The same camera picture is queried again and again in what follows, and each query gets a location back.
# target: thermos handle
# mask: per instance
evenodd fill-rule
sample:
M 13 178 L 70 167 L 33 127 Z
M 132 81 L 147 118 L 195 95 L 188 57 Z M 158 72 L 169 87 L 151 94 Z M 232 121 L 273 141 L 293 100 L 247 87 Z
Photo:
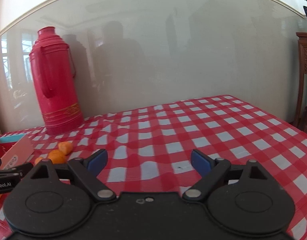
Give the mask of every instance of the thermos handle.
M 72 67 L 73 67 L 73 74 L 72 74 L 72 77 L 75 78 L 75 77 L 76 77 L 76 74 L 77 74 L 77 70 L 76 70 L 76 66 L 74 65 L 73 58 L 72 58 L 72 54 L 71 54 L 71 50 L 70 50 L 70 47 L 69 47 L 69 46 L 68 46 L 68 52 L 69 52 L 70 60 L 71 60 Z
M 38 53 L 36 53 L 37 61 L 38 61 L 38 79 L 39 84 L 41 87 L 41 90 L 46 98 L 51 98 L 53 96 L 53 90 L 50 88 L 47 78 L 47 72 L 48 71 L 48 62 L 47 57 L 43 52 L 43 47 L 38 47 Z

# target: blue gripper pad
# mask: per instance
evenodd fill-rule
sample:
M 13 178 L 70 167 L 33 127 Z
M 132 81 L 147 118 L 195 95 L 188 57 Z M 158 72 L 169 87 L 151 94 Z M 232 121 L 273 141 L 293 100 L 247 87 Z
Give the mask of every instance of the blue gripper pad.
M 195 149 L 191 152 L 191 165 L 200 174 L 206 176 L 215 166 L 215 161 L 204 155 L 201 151 Z
M 83 161 L 83 165 L 95 177 L 98 176 L 98 174 L 103 170 L 107 163 L 108 152 L 105 149 L 100 149 Z

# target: metal rivet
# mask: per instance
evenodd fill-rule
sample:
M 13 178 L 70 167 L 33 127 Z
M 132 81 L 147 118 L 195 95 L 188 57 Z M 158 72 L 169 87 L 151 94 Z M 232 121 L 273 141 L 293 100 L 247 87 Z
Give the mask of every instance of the metal rivet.
M 201 195 L 201 191 L 197 189 L 188 189 L 185 194 L 187 197 L 199 197 Z
M 100 198 L 109 198 L 113 196 L 113 192 L 110 189 L 102 189 L 97 193 Z
M 152 201 L 154 201 L 154 199 L 153 199 L 152 197 L 147 197 L 147 198 L 145 198 L 144 200 L 147 201 L 147 202 L 152 202 Z
M 139 198 L 135 202 L 138 204 L 144 204 L 145 200 L 143 198 Z

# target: orange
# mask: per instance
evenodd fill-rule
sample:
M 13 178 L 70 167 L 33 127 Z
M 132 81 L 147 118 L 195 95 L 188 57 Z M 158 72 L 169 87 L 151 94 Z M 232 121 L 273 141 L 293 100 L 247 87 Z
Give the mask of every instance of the orange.
M 47 158 L 50 159 L 53 164 L 60 164 L 66 162 L 66 157 L 64 153 L 60 150 L 53 150 L 49 152 Z
M 58 149 L 62 151 L 65 155 L 68 155 L 73 150 L 73 145 L 71 142 L 60 142 L 58 143 Z
M 43 159 L 43 157 L 38 157 L 37 159 L 34 160 L 34 165 L 37 165 L 38 162 L 40 162 Z

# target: red and white checkered tablecloth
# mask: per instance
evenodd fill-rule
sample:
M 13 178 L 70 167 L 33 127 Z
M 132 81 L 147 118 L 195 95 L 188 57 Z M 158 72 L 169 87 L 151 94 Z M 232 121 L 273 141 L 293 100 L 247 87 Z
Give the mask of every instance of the red and white checkered tablecloth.
M 307 134 L 229 95 L 196 98 L 85 119 L 76 131 L 48 136 L 44 127 L 28 129 L 35 152 L 46 157 L 60 141 L 71 141 L 69 159 L 100 148 L 109 161 L 98 178 L 116 192 L 178 191 L 200 179 L 190 164 L 197 148 L 233 164 L 259 161 L 292 196 L 296 213 L 288 232 L 307 240 Z M 0 200 L 0 240 L 11 233 Z

